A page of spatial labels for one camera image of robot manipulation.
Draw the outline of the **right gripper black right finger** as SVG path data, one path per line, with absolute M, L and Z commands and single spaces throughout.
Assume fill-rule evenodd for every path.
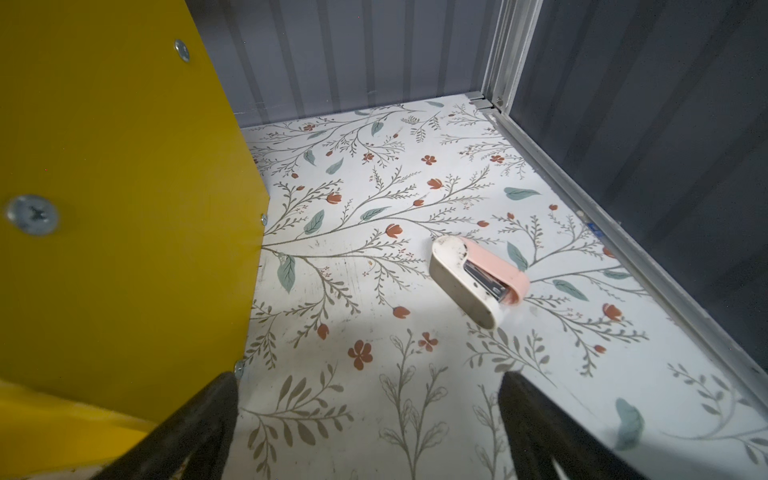
M 518 372 L 503 375 L 498 405 L 519 479 L 641 479 Z

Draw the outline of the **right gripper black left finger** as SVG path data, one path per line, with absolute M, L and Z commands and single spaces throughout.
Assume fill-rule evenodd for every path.
M 224 372 L 96 479 L 220 479 L 238 418 L 238 383 Z

